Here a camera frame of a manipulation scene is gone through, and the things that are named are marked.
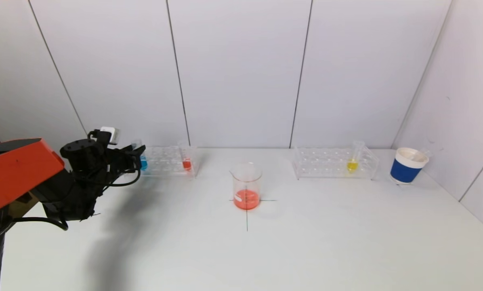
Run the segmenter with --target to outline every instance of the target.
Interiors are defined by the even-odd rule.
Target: red liquid
[[[191,170],[191,160],[190,159],[185,159],[182,161],[182,166],[184,167],[184,169],[186,171],[190,171]]]
[[[252,209],[260,204],[260,195],[251,190],[240,190],[234,195],[234,205],[241,209]]]

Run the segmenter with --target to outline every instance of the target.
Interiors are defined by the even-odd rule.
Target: blue liquid
[[[148,168],[148,162],[146,161],[146,157],[144,155],[141,156],[141,170],[146,171]]]

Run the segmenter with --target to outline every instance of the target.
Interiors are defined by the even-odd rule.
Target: blue and white cup
[[[391,169],[391,177],[397,184],[410,184],[428,160],[428,157],[418,150],[399,148]]]

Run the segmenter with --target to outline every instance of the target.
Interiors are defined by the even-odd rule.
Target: robotic arm
[[[103,191],[133,184],[141,175],[140,156],[145,146],[109,149],[115,133],[95,129],[87,139],[62,147],[60,154],[69,160],[72,172],[41,138],[0,143],[0,209],[30,191],[42,203],[47,219],[25,217],[14,221],[47,221],[67,230],[66,221],[91,217]],[[114,184],[124,173],[135,172],[138,174],[132,182]]]

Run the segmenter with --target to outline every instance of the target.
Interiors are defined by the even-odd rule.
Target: black cross mark
[[[261,199],[260,202],[270,202],[270,201],[277,201],[276,199]],[[247,208],[247,199],[245,200],[245,208]],[[249,231],[249,210],[245,209],[245,227],[246,230]]]

